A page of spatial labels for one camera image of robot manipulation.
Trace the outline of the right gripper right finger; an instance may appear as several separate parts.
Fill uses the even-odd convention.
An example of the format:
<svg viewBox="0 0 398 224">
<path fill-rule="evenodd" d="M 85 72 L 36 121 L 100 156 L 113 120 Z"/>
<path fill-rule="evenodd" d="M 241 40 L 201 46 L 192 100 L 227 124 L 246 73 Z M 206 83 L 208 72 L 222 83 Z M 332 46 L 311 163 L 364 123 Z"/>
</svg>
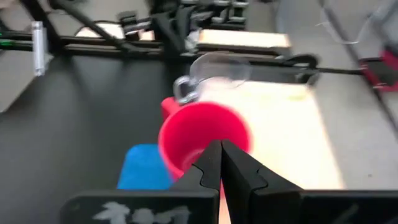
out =
<svg viewBox="0 0 398 224">
<path fill-rule="evenodd" d="M 397 223 L 395 190 L 304 190 L 232 142 L 221 145 L 231 223 Z"/>
</svg>

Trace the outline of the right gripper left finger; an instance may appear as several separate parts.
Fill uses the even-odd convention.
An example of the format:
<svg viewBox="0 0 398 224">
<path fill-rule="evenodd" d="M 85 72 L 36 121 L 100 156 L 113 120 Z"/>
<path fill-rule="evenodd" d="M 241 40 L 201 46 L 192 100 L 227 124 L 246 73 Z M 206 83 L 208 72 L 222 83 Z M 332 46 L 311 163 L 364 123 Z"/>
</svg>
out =
<svg viewBox="0 0 398 224">
<path fill-rule="evenodd" d="M 217 224 L 221 141 L 212 141 L 167 190 L 101 190 L 79 194 L 60 209 L 60 223 Z"/>
</svg>

